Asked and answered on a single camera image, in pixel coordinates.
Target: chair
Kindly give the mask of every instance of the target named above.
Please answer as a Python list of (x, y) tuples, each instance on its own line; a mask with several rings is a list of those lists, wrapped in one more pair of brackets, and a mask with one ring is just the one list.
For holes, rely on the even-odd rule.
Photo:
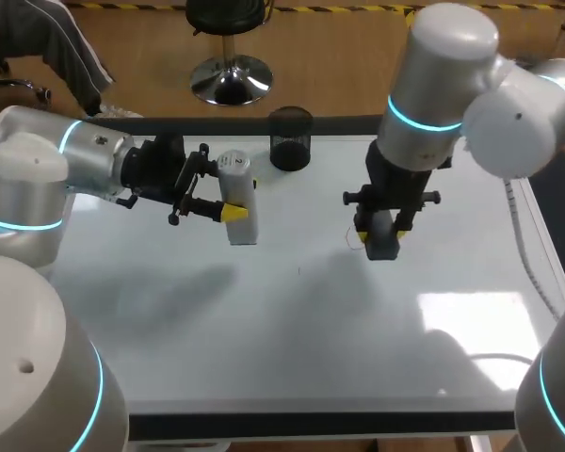
[(222, 37), (222, 57), (200, 64), (191, 76), (192, 92), (212, 105), (246, 105), (264, 97), (272, 87), (272, 72), (261, 60), (237, 55), (234, 35), (265, 24), (274, 0), (187, 0), (186, 19), (195, 35)]
[[(10, 75), (10, 66), (4, 59), (0, 60), (0, 75)], [(38, 99), (38, 102), (40, 102), (40, 105), (43, 108), (48, 108), (48, 106), (50, 106), (50, 101), (52, 98), (52, 93), (50, 92), (50, 90), (46, 88), (36, 88), (34, 84), (28, 80), (21, 80), (17, 78), (3, 78), (0, 79), (0, 88), (3, 87), (24, 87), (30, 89), (34, 92), (36, 99)]]

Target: sneaker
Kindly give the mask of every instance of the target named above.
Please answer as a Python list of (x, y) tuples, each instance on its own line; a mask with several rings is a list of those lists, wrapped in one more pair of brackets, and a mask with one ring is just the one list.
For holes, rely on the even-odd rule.
[(101, 112), (94, 118), (115, 119), (115, 118), (143, 118), (142, 115), (133, 111), (124, 110), (114, 105), (101, 104)]

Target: person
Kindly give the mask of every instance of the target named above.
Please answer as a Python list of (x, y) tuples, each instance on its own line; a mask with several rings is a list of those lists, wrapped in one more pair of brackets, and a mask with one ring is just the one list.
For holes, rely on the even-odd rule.
[(42, 56), (89, 117), (139, 117), (103, 103), (114, 79), (60, 0), (0, 0), (0, 60)]

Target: black cylindrical container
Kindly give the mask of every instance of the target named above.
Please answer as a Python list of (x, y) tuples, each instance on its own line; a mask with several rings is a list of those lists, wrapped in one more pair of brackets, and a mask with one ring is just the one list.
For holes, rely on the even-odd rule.
[(268, 116), (270, 162), (279, 170), (298, 171), (310, 163), (312, 115), (298, 106), (284, 106)]

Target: white table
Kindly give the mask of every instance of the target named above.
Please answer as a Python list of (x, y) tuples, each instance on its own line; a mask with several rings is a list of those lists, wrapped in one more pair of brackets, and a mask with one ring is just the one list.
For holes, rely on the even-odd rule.
[[(354, 208), (341, 195), (368, 183), (372, 139), (315, 137), (312, 163), (283, 174), (266, 137), (188, 138), (188, 152), (206, 142), (212, 157), (252, 156), (253, 247), (229, 246), (205, 218), (169, 226), (163, 204), (78, 197), (53, 284), (133, 417), (512, 410), (554, 322), (520, 262), (501, 181), (456, 151), (428, 184), (442, 203), (417, 214), (397, 260), (370, 262), (348, 246)], [(529, 184), (514, 187), (532, 266), (564, 305)], [(200, 180), (196, 195), (218, 198), (218, 182)]]

